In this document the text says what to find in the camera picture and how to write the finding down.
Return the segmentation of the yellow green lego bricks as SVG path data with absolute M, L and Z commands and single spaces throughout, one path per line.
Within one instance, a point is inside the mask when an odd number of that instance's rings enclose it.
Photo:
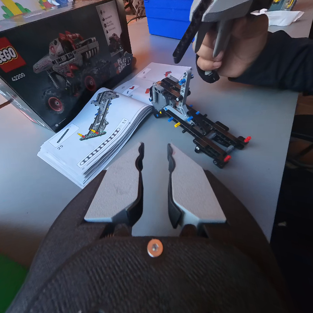
M 31 10 L 23 7 L 21 4 L 14 2 L 13 0 L 0 1 L 0 20 L 10 19 L 11 17 L 30 12 Z

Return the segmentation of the blue plastic bin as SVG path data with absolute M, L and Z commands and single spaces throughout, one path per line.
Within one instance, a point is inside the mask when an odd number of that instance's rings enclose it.
M 144 0 L 149 33 L 180 40 L 190 25 L 192 0 Z

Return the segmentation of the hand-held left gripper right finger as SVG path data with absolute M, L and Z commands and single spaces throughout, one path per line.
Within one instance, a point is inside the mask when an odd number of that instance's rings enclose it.
M 174 144 L 167 145 L 168 215 L 178 236 L 201 236 L 206 227 L 227 227 L 227 219 L 204 169 Z

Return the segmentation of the person's right forearm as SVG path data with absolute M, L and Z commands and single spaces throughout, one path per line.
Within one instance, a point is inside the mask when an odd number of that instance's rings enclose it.
M 230 81 L 313 95 L 313 40 L 292 38 L 280 30 L 268 32 L 267 43 L 257 59 Z

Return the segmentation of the dark chair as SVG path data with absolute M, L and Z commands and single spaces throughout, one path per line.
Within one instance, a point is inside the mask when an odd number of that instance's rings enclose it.
M 286 164 L 312 172 L 312 163 L 303 161 L 303 157 L 312 153 L 313 149 L 313 115 L 295 115 L 291 129 L 291 139 L 308 143 L 307 147 L 292 154 L 287 154 Z

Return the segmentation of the person's dark clothed body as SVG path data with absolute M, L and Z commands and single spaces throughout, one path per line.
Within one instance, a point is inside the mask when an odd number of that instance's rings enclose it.
M 270 244 L 299 310 L 312 310 L 312 173 L 285 168 Z

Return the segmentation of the black lego set box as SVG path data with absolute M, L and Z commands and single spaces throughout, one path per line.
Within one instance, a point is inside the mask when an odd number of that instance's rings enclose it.
M 123 1 L 65 1 L 1 21 L 1 95 L 57 132 L 134 65 Z

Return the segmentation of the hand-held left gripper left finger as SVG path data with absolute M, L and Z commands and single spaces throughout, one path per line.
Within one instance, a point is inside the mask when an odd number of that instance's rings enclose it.
M 84 220 L 104 226 L 96 236 L 113 236 L 114 231 L 132 227 L 143 213 L 144 143 L 139 142 L 112 163 L 99 184 Z

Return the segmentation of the long black lego beam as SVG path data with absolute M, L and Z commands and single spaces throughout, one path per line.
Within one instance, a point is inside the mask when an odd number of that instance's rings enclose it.
M 202 10 L 201 10 L 203 14 L 209 8 L 210 3 L 211 3 L 211 0 L 203 0 Z M 192 20 L 190 22 L 190 25 L 188 26 L 182 39 L 179 41 L 176 49 L 173 52 L 173 60 L 175 64 L 178 64 L 181 61 L 182 57 L 185 55 L 186 50 L 188 49 L 192 40 L 194 39 L 197 32 L 199 31 L 201 24 L 202 24 L 202 21 L 198 22 L 198 21 Z

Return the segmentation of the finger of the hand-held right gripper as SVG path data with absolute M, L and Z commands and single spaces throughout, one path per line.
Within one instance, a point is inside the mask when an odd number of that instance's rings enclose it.
M 204 12 L 202 22 L 232 20 L 246 15 L 252 0 L 213 0 Z
M 190 22 L 192 20 L 201 22 L 203 13 L 202 10 L 202 0 L 193 0 L 190 9 Z

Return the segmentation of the green blurred object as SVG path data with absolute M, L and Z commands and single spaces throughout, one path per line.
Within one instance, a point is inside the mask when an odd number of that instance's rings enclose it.
M 28 270 L 7 256 L 0 255 L 0 312 L 4 313 L 25 281 Z

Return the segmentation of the lego instruction booklet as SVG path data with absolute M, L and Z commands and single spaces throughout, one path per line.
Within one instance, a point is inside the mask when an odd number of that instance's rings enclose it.
M 167 78 L 182 78 L 191 67 L 150 63 L 114 90 L 98 89 L 81 112 L 37 156 L 80 188 L 93 180 L 153 110 L 150 87 Z

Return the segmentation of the black lego chassis model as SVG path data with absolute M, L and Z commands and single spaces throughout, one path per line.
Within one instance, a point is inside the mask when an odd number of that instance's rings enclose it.
M 181 127 L 182 133 L 192 135 L 195 152 L 206 154 L 217 167 L 223 168 L 231 159 L 230 153 L 234 149 L 242 150 L 251 137 L 235 137 L 227 126 L 211 121 L 207 114 L 201 114 L 186 103 L 193 77 L 191 69 L 187 69 L 180 80 L 168 75 L 154 82 L 149 97 L 154 107 L 153 114 L 155 118 L 167 116 L 168 122 L 175 123 L 175 128 Z

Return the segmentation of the white crumpled paper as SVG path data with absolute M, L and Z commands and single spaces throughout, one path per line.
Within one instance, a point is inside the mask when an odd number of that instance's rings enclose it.
M 267 9 L 261 9 L 253 11 L 251 14 L 258 16 L 265 14 L 268 17 L 269 26 L 289 26 L 291 23 L 296 22 L 303 14 L 303 11 L 269 11 Z

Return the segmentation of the person's right hand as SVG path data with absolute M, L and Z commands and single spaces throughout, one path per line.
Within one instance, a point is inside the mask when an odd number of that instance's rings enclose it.
M 268 17 L 248 15 L 234 21 L 225 50 L 213 57 L 217 32 L 209 30 L 197 52 L 197 65 L 203 71 L 217 71 L 219 76 L 237 78 L 252 65 L 264 49 L 268 36 Z

